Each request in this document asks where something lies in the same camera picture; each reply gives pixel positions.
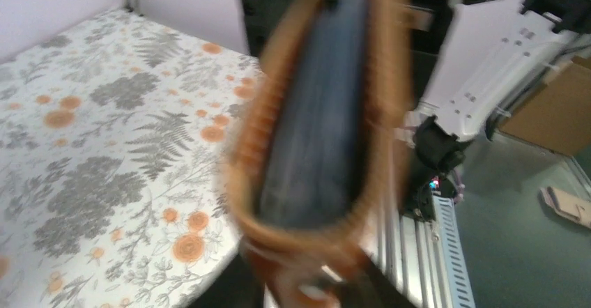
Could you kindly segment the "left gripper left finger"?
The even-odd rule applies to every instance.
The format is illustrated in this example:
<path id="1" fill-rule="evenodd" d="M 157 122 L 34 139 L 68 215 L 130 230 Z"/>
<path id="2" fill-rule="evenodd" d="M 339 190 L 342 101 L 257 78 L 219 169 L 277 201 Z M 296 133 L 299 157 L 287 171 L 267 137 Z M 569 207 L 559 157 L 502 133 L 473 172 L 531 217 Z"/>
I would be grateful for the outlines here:
<path id="1" fill-rule="evenodd" d="M 263 308 L 264 287 L 246 260 L 236 252 L 207 289 L 188 308 Z"/>

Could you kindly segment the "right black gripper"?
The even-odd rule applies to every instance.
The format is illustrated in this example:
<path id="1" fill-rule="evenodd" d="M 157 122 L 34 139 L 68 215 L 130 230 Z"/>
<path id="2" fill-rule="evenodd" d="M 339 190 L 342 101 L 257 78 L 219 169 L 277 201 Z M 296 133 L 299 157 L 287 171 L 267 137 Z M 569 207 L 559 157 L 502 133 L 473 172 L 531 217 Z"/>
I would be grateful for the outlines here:
<path id="1" fill-rule="evenodd" d="M 294 0 L 240 0 L 248 52 L 258 57 Z M 462 0 L 410 0 L 413 99 L 418 105 L 438 62 L 438 55 Z"/>

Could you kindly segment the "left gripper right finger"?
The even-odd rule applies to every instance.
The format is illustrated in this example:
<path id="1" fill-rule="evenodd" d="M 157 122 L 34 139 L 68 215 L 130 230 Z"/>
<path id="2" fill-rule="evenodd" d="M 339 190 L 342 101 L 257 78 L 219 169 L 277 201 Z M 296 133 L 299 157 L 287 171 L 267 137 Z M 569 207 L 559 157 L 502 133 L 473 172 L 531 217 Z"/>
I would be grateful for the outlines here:
<path id="1" fill-rule="evenodd" d="M 336 274 L 330 275 L 328 269 L 321 272 L 318 279 L 321 289 L 328 289 L 336 295 L 340 307 L 404 307 L 415 308 L 415 305 L 390 282 L 378 266 L 362 255 L 360 267 L 354 270 L 349 279 Z"/>

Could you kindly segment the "brown leather card holder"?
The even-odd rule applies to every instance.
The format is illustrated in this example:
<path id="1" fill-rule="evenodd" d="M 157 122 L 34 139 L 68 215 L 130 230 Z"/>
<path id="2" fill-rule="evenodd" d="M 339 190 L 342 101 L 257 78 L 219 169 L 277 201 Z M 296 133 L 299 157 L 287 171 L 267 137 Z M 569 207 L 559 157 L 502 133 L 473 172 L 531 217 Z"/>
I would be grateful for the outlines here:
<path id="1" fill-rule="evenodd" d="M 295 0 L 227 165 L 240 250 L 279 307 L 409 307 L 360 246 L 409 108 L 408 0 Z"/>

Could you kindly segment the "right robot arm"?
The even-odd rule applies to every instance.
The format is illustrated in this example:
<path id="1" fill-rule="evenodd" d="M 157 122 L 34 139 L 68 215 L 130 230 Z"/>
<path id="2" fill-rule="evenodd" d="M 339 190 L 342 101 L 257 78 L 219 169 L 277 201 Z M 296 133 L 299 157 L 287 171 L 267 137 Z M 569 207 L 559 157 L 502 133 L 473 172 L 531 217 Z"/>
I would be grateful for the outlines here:
<path id="1" fill-rule="evenodd" d="M 259 56 L 280 17 L 294 0 L 240 0 L 247 44 Z M 330 3 L 336 0 L 324 0 Z M 420 99 L 438 62 L 454 8 L 490 0 L 410 0 L 414 96 Z M 409 191 L 404 212 L 420 220 L 434 217 L 433 193 L 446 174 L 463 162 L 480 130 L 491 136 L 492 113 L 509 107 L 510 98 L 557 63 L 580 49 L 590 37 L 590 0 L 521 0 L 509 14 L 510 29 L 499 37 L 461 87 L 445 98 L 415 132 Z"/>

